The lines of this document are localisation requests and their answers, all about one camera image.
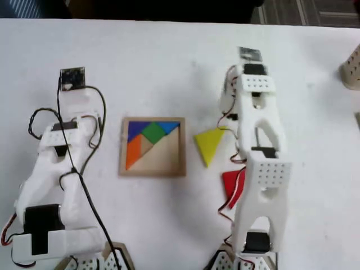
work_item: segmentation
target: cylindrical object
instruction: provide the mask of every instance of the cylindrical object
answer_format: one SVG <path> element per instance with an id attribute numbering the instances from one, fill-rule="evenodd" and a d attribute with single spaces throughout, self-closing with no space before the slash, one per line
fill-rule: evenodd
<path id="1" fill-rule="evenodd" d="M 344 85 L 351 90 L 360 90 L 360 45 L 340 67 Z"/>

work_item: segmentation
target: green tangram piece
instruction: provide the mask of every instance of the green tangram piece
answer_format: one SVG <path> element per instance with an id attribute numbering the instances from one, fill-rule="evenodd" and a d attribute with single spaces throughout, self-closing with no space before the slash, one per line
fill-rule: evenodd
<path id="1" fill-rule="evenodd" d="M 166 133 L 155 122 L 151 122 L 142 132 L 153 145 L 163 138 Z"/>

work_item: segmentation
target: wooden puzzle frame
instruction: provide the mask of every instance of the wooden puzzle frame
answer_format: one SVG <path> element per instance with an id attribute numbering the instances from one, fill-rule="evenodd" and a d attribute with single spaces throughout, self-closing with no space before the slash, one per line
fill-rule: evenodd
<path id="1" fill-rule="evenodd" d="M 128 147 L 129 122 L 180 122 L 179 125 L 179 168 L 173 171 L 163 170 L 126 170 L 126 158 Z M 126 117 L 123 119 L 120 139 L 120 175 L 121 176 L 185 176 L 186 175 L 186 152 L 185 152 L 185 118 L 182 117 Z"/>

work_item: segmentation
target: blue tangram piece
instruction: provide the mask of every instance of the blue tangram piece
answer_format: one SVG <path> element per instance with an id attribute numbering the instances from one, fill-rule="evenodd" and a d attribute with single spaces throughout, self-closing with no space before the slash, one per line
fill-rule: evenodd
<path id="1" fill-rule="evenodd" d="M 156 123 L 165 131 L 166 134 L 169 134 L 178 125 L 180 125 L 180 122 L 156 122 Z"/>
<path id="2" fill-rule="evenodd" d="M 145 121 L 130 121 L 129 122 L 129 131 L 128 131 L 128 142 L 138 136 L 144 128 L 149 125 L 150 122 Z"/>

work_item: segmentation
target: yellow tangram piece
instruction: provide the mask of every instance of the yellow tangram piece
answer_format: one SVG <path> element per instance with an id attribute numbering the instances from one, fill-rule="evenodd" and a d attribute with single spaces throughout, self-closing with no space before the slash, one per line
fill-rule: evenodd
<path id="1" fill-rule="evenodd" d="M 210 165 L 215 155 L 216 149 L 223 136 L 224 130 L 212 129 L 195 135 L 195 142 L 199 148 L 202 159 L 205 162 L 206 167 Z"/>

